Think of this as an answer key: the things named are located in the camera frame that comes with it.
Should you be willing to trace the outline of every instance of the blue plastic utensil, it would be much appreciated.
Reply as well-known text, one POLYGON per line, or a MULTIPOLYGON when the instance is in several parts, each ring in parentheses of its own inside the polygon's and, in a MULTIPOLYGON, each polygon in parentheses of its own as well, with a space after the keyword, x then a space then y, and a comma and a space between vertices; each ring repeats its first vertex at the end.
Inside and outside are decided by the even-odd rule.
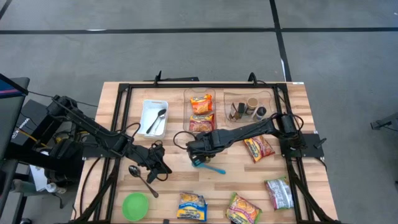
POLYGON ((212 166, 208 166, 208 165, 206 165, 204 162, 199 163, 197 166, 195 166, 195 165, 192 163, 192 166, 193 166, 193 167, 207 168, 207 169, 216 171, 216 172, 219 173, 219 174, 225 174, 225 173, 226 173, 225 170, 219 169, 219 168, 215 168, 215 167, 212 167, 212 166))

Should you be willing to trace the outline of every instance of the wooden tabletop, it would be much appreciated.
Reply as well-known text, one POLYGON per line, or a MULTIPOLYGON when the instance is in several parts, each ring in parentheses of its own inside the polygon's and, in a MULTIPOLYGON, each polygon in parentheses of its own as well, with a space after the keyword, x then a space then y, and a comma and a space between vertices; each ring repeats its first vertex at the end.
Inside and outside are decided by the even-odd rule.
MULTIPOLYGON (((104 83, 95 118, 96 122, 108 129, 111 127, 118 85, 119 82, 104 83)), ((287 86, 292 111, 294 114, 302 117, 305 122, 302 129, 303 133, 313 133, 315 131, 315 125, 313 123, 305 85, 303 83, 287 83, 287 86)), ((155 180, 151 183, 152 188, 159 193, 159 198, 154 198, 142 181, 134 178, 128 172, 128 166, 136 165, 136 163, 130 159, 123 158, 121 160, 118 186, 114 200, 112 223, 128 223, 122 215, 121 205, 124 198, 133 192, 142 192, 147 195, 149 200, 149 211, 146 217, 139 223, 162 223, 164 218, 169 219, 171 223, 186 223, 186 220, 178 220, 176 218, 179 194, 181 191, 193 192, 204 196, 208 203, 208 223, 230 223, 226 218, 225 212, 232 192, 237 192, 240 196, 262 209, 263 213, 261 214, 259 223, 295 223, 293 209, 274 211, 269 194, 264 185, 264 180, 276 179, 288 175, 285 159, 280 154, 278 139, 274 136, 264 135, 276 154, 263 158, 257 163, 253 163, 248 150, 242 142, 236 142, 225 151, 217 154, 216 157, 212 158, 209 165, 225 169, 225 175, 218 174, 208 169, 197 169, 192 167, 187 153, 177 146, 174 146, 172 141, 174 134, 183 130, 184 90, 184 88, 141 88, 133 90, 127 124, 140 121, 142 102, 144 100, 165 100, 169 103, 167 132, 163 139, 165 148, 164 161, 173 170, 173 173, 169 175, 169 179, 165 182, 155 180)), ((224 111, 225 92, 259 93, 260 91, 268 91, 273 98, 272 91, 266 88, 240 90, 216 88, 215 91, 218 129, 235 128, 233 124, 226 121, 224 111)), ((122 103, 119 112, 119 124, 117 129, 119 129, 121 125, 120 120, 123 113, 123 105, 124 103, 122 103)), ((275 105, 271 102, 271 107, 273 107, 272 110, 275 109, 274 106, 275 105)), ((127 133, 132 134, 135 128, 136 127, 129 128, 127 133)), ((192 140, 191 138, 181 135, 181 137, 178 138, 178 143, 183 145, 185 142, 192 140)), ((146 139, 137 135, 134 144, 149 147, 152 142, 154 142, 154 139, 146 139)), ((89 159, 85 162, 75 202, 77 210, 80 206, 81 186, 94 160, 95 159, 89 159)), ((101 159, 97 163, 88 178, 88 184, 86 185, 83 196, 83 210, 90 204, 98 191, 103 161, 104 159, 101 159)), ((303 163, 310 193, 326 214, 337 219, 324 166, 319 163, 319 161, 312 158, 304 158, 303 163)), ((140 168, 143 177, 146 177, 147 171, 144 170, 143 167, 140 168)), ((299 197, 303 218, 306 218, 305 206, 300 193, 299 197)), ((102 219, 105 217, 107 202, 108 194, 105 195, 103 200, 101 209, 102 219)))

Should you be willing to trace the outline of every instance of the snack bag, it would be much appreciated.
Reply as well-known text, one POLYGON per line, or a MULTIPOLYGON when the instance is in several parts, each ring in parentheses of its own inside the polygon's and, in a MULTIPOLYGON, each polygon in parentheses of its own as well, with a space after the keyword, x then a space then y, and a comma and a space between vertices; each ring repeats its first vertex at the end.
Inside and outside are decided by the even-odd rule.
POLYGON ((189 130, 195 132, 214 130, 214 115, 191 115, 189 130))
POLYGON ((200 115, 213 111, 213 102, 210 94, 206 94, 203 97, 191 97, 191 104, 194 114, 200 115))
POLYGON ((263 157, 275 154, 271 145, 262 136, 245 139, 243 142, 252 155, 254 162, 258 162, 263 157))
POLYGON ((266 187, 271 197, 274 210, 293 208, 292 191, 287 184, 286 177, 275 180, 266 180, 266 187))
POLYGON ((180 194, 177 218, 205 222, 207 219, 207 204, 203 196, 182 192, 180 194))
POLYGON ((233 192, 226 216, 236 224, 257 223, 262 210, 233 192))

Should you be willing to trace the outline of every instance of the monitor screen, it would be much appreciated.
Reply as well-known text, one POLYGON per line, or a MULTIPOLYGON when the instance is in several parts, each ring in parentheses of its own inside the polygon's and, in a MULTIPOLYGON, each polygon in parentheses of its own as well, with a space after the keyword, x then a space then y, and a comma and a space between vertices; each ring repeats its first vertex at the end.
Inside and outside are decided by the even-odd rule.
POLYGON ((27 90, 14 83, 4 75, 0 74, 0 98, 10 98, 24 95, 27 95, 27 90))

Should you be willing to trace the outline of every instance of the green plastic bowl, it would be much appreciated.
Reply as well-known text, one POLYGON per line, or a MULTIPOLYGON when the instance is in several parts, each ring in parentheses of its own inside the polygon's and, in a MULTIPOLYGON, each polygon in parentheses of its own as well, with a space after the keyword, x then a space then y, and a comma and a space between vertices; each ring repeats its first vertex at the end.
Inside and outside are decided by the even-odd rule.
POLYGON ((142 193, 129 194, 123 201, 122 212, 129 221, 138 221, 148 212, 148 198, 142 193))

